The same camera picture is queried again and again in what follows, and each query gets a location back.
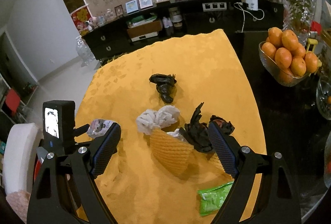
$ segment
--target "blue gripper pad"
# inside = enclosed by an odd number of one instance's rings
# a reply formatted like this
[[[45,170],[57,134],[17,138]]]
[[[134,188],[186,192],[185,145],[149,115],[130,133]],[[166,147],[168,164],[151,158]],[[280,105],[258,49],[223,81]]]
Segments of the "blue gripper pad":
[[[218,128],[214,125],[213,122],[209,123],[208,126],[208,137],[212,144],[213,149],[215,150],[224,171],[231,175],[232,178],[235,178],[239,173],[236,166],[236,157],[233,154],[232,150],[229,148],[229,145],[223,138],[223,135],[220,133]]]
[[[94,178],[105,172],[110,158],[117,152],[116,147],[121,139],[121,127],[117,123],[113,123],[113,125],[115,126],[108,135],[105,134],[107,137],[92,158],[93,169],[90,173]]]

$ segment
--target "orange fruit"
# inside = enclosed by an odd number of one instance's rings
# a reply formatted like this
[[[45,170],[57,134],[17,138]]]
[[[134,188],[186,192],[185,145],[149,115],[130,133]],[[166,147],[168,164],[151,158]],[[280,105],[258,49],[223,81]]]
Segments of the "orange fruit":
[[[305,62],[306,62],[308,72],[310,72],[310,73],[316,72],[317,67],[318,67],[318,58],[313,52],[311,52],[311,51],[307,52],[307,54],[305,56]]]
[[[299,43],[299,45],[297,46],[296,50],[291,51],[293,56],[300,56],[301,58],[305,58],[306,55],[306,49],[303,47],[302,44]]]
[[[268,30],[268,34],[269,34],[269,41],[276,47],[279,48],[282,46],[282,30],[277,28],[277,27],[273,27],[270,28]]]
[[[291,52],[284,47],[278,48],[275,54],[275,62],[280,69],[289,68],[292,62]]]
[[[277,48],[273,44],[266,42],[262,45],[261,50],[272,60],[275,59]]]
[[[306,73],[306,63],[300,56],[295,56],[292,59],[290,69],[295,76],[302,77]]]
[[[297,39],[295,33],[291,30],[283,31],[282,43],[283,46],[289,51],[296,50],[299,46],[299,40]]]
[[[294,74],[291,72],[289,68],[284,70],[279,70],[279,79],[285,82],[286,84],[289,84],[293,81]]]

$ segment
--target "red chair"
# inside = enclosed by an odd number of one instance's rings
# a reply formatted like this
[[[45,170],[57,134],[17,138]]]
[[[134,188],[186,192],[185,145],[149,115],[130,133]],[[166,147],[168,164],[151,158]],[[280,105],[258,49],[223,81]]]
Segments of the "red chair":
[[[19,102],[20,102],[19,95],[16,93],[16,91],[14,89],[11,88],[8,91],[8,94],[7,94],[6,99],[5,99],[5,105],[10,110],[10,112],[11,112],[10,116],[11,117],[13,117],[16,114],[17,108],[19,107]]]

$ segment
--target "black table surface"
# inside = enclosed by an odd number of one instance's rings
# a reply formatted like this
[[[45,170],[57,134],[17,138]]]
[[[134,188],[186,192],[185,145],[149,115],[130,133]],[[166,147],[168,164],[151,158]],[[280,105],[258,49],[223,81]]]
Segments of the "black table surface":
[[[331,121],[317,109],[318,76],[311,75],[294,87],[284,87],[263,67],[258,44],[267,36],[267,32],[247,32],[228,38],[251,85],[267,153],[283,155],[304,201],[327,190],[323,181],[324,149]]]

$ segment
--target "green plastic wrapper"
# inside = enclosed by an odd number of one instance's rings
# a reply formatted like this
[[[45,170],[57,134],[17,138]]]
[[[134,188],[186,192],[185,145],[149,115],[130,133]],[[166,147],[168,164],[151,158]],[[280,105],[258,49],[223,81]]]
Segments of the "green plastic wrapper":
[[[223,184],[219,187],[211,189],[198,190],[201,197],[200,200],[200,215],[206,216],[215,210],[219,210],[228,195],[233,182]]]

